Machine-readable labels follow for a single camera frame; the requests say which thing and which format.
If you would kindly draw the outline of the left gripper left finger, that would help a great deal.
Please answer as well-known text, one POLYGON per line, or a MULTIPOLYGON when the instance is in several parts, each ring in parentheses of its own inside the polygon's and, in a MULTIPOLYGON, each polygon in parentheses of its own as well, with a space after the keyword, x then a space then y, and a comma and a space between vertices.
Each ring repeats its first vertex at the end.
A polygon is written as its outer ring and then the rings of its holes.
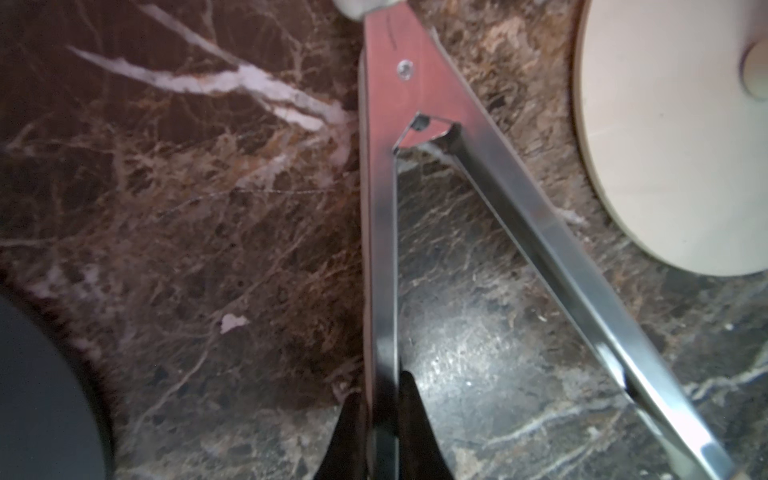
POLYGON ((314 480, 367 478, 367 406, 359 392, 350 393, 342 406, 324 458, 314 480))

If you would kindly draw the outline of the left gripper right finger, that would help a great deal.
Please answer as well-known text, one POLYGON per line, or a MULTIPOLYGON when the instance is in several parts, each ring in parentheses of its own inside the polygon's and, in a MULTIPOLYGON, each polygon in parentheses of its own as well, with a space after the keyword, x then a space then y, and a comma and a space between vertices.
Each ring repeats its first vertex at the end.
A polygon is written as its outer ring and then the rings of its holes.
POLYGON ((415 378, 399 375, 399 478, 454 480, 435 438, 415 378))

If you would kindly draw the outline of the cream steel tongs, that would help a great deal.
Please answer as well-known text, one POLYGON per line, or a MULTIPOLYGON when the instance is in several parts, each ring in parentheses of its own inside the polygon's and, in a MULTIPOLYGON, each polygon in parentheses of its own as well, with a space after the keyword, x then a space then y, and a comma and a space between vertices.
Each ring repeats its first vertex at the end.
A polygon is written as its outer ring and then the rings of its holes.
POLYGON ((571 125, 580 6, 341 1, 359 67, 367 474, 399 375, 454 477, 744 479, 711 328, 738 281, 646 256, 571 125))

